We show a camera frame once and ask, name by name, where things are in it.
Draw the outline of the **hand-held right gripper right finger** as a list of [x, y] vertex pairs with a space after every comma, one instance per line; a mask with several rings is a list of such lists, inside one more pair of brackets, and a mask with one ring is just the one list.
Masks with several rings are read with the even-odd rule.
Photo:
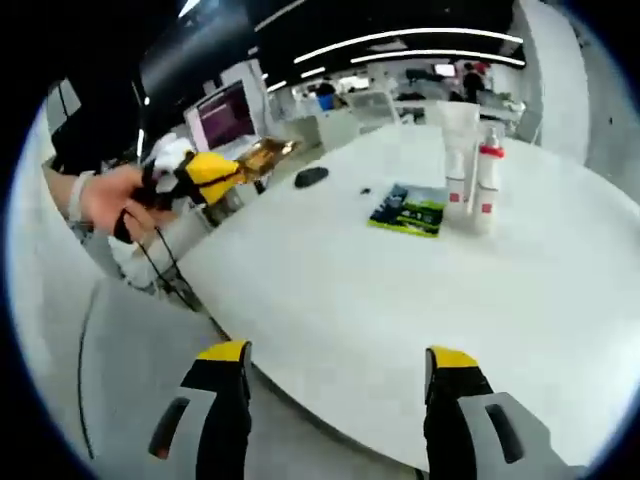
[[441, 346], [426, 349], [423, 423], [432, 479], [556, 479], [548, 428], [478, 362]]

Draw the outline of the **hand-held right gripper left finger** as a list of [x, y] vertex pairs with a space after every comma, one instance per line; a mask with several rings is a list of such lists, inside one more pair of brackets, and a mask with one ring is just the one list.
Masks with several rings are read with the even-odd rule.
[[147, 447], [168, 479], [243, 479], [252, 427], [251, 342], [199, 353], [155, 425]]

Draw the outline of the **person's left hand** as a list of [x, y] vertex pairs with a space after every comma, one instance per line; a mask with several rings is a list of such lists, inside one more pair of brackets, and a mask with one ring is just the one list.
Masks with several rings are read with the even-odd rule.
[[122, 242], [141, 242], [157, 227], [152, 211], [133, 198], [142, 178], [129, 165], [91, 177], [80, 196], [82, 218]]

